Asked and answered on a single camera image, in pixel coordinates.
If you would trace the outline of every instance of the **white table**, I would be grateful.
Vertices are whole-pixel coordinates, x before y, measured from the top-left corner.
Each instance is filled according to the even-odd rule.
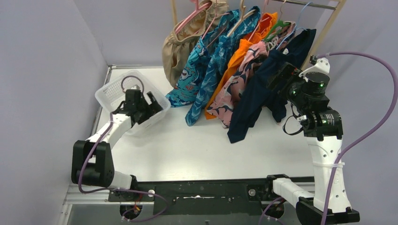
[[[110,82],[130,70],[112,69]],[[163,94],[172,90],[162,68],[138,71]],[[286,135],[267,108],[263,108],[246,138],[235,144],[229,142],[228,130],[218,119],[206,120],[203,115],[194,126],[187,126],[184,118],[189,108],[171,108],[144,137],[124,135],[112,149],[115,170],[133,174],[138,181],[265,178],[280,173],[290,177],[314,175],[302,133]],[[109,115],[103,110],[99,128],[108,120]],[[299,129],[293,119],[288,125],[289,131]]]

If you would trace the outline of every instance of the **green hanger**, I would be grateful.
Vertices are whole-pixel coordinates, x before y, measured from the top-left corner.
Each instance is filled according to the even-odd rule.
[[[267,34],[267,36],[265,36],[265,38],[263,39],[264,42],[268,42],[270,40],[272,40],[276,35],[278,35],[280,32],[282,32],[283,29],[278,30],[277,32],[275,32],[273,34],[273,32],[278,28],[284,28],[287,26],[290,26],[290,22],[283,22],[282,20],[279,20],[278,22],[276,22],[276,24],[271,28],[271,30],[269,31],[269,33]]]

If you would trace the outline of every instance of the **orange shirt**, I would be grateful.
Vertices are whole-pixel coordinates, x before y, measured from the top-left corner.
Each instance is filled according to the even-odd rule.
[[[265,38],[265,36],[271,31],[271,28],[276,24],[277,19],[278,19],[278,13],[273,13],[273,14],[265,13],[260,20],[259,28],[256,31],[254,31],[252,39],[250,39],[250,36],[252,35],[250,33],[240,40],[239,48],[232,55],[230,61],[228,62],[228,68],[225,71],[224,75],[222,76],[220,83],[215,89],[215,92],[211,96],[205,109],[207,109],[213,103],[215,97],[221,91],[224,84],[236,73],[237,69],[239,68],[240,64],[243,61],[243,58],[246,56],[246,53],[249,50],[249,48],[253,44],[257,44],[263,38]],[[205,116],[207,120],[216,118],[215,116],[209,114],[206,111],[205,111]]]

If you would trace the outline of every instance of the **white wall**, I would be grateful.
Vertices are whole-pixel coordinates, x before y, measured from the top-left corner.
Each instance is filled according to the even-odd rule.
[[[328,4],[328,0],[312,0]],[[239,8],[240,0],[228,0],[230,9]],[[169,0],[75,0],[90,27],[108,65],[161,66],[164,39],[173,28]],[[264,0],[246,0],[247,10]],[[176,0],[178,20],[194,9],[189,0]],[[269,1],[267,12],[279,12],[280,2]],[[283,20],[297,20],[303,6],[285,4]],[[306,8],[300,26],[314,28],[323,13],[320,8]]]
[[[398,1],[348,0],[318,53],[359,51],[388,61],[398,71]],[[392,99],[392,78],[377,62],[331,56],[332,83],[327,95],[342,115],[344,146],[370,130]],[[343,158],[344,180],[361,225],[397,224],[398,108],[376,133]]]
[[[107,71],[73,1],[0,1],[0,224],[54,225]]]

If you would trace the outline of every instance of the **laundry basket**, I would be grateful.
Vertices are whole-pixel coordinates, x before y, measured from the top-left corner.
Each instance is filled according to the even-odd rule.
[[[122,79],[129,75],[134,75],[142,81],[144,84],[144,96],[147,102],[151,102],[147,95],[147,93],[150,91],[163,109],[162,111],[150,117],[147,121],[141,124],[135,124],[129,131],[126,132],[128,135],[138,135],[146,131],[153,124],[163,119],[171,105],[167,98],[165,98],[164,95],[148,79],[146,79],[140,72],[132,70],[121,75],[115,81],[104,85],[95,92],[95,98],[107,113],[113,112],[120,105],[120,103],[125,100],[125,94],[122,90],[121,84]],[[123,87],[125,89],[130,89],[135,85],[138,85],[142,90],[141,83],[136,78],[130,77],[123,82]]]

